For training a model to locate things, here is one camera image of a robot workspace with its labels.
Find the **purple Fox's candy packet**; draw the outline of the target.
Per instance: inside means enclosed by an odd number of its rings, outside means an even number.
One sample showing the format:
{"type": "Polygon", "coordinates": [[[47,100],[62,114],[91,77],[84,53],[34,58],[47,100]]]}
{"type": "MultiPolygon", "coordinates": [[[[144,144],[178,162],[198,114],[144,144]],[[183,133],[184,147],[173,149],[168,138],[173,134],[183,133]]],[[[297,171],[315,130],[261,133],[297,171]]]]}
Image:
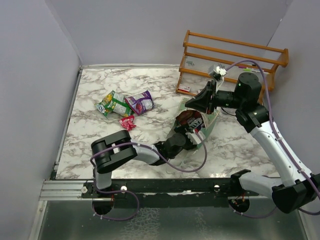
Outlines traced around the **purple Fox's candy packet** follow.
{"type": "Polygon", "coordinates": [[[184,128],[186,132],[193,132],[193,130],[200,131],[205,127],[204,121],[201,117],[190,118],[186,121],[184,128]]]}

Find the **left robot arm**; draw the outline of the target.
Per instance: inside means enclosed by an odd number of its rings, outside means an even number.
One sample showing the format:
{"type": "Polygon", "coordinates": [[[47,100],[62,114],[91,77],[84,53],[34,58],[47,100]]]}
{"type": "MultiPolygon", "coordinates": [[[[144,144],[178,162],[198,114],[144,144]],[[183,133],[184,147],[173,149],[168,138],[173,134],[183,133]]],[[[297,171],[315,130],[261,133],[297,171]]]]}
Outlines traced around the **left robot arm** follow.
{"type": "Polygon", "coordinates": [[[192,139],[194,133],[174,133],[165,141],[155,144],[141,144],[133,140],[127,130],[121,130],[91,143],[94,164],[93,191],[97,196],[106,197],[111,190],[112,171],[130,160],[160,166],[174,159],[183,150],[197,146],[192,139]]]}

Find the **red snack packet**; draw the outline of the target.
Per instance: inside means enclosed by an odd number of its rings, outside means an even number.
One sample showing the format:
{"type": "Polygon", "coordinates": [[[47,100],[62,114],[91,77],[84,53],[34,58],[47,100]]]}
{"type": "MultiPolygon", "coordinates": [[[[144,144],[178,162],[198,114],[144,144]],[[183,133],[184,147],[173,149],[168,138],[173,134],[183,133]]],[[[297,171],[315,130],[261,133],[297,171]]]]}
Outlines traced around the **red snack packet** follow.
{"type": "Polygon", "coordinates": [[[130,115],[130,116],[121,118],[119,120],[119,123],[125,130],[131,131],[132,129],[134,129],[136,127],[134,120],[135,120],[135,116],[130,115]]]}

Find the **purple snack packet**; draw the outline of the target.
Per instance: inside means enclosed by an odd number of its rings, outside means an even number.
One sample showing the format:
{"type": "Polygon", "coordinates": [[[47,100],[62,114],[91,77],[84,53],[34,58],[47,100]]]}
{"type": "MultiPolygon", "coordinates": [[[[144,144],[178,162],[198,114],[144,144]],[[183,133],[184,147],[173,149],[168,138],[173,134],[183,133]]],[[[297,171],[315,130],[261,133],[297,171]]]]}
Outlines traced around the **purple snack packet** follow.
{"type": "Polygon", "coordinates": [[[148,90],[133,96],[125,97],[124,100],[138,116],[155,107],[152,96],[148,90]]]}

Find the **green white paper bag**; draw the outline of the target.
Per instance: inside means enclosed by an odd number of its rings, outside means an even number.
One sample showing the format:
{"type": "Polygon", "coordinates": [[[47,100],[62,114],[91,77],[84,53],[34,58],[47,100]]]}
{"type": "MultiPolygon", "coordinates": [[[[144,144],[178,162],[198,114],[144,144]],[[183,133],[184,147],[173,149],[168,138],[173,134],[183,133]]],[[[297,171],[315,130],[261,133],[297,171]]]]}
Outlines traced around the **green white paper bag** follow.
{"type": "Polygon", "coordinates": [[[168,165],[182,173],[194,173],[199,171],[208,160],[208,147],[206,140],[211,135],[217,122],[219,110],[214,109],[211,114],[202,113],[199,110],[186,106],[186,97],[170,97],[168,104],[172,113],[172,125],[167,134],[168,145],[168,165]],[[199,149],[203,154],[198,166],[184,166],[186,160],[196,155],[199,149]]]}

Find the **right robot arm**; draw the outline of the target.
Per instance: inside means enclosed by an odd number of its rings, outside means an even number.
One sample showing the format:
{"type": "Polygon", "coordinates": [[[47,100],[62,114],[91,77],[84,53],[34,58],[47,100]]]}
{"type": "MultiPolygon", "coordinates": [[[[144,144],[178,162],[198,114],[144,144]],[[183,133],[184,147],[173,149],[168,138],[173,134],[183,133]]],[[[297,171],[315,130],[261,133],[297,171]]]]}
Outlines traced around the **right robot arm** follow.
{"type": "Polygon", "coordinates": [[[211,114],[217,107],[235,109],[238,123],[263,148],[279,177],[270,178],[244,169],[230,177],[230,191],[240,196],[253,191],[271,200],[283,213],[312,202],[320,192],[320,176],[312,173],[282,138],[268,109],[258,102],[262,84],[254,73],[238,76],[234,91],[217,90],[216,81],[185,103],[187,108],[211,114]]]}

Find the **yellow green snack packet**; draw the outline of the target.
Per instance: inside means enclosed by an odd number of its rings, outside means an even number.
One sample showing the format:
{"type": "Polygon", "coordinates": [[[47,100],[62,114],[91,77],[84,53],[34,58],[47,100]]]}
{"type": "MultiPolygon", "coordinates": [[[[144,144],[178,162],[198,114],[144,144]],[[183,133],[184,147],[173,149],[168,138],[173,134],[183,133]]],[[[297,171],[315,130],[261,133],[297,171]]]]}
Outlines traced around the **yellow green snack packet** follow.
{"type": "Polygon", "coordinates": [[[115,92],[111,91],[109,94],[107,94],[103,100],[99,103],[95,103],[94,106],[96,109],[104,116],[107,117],[110,113],[114,111],[114,97],[115,92]]]}

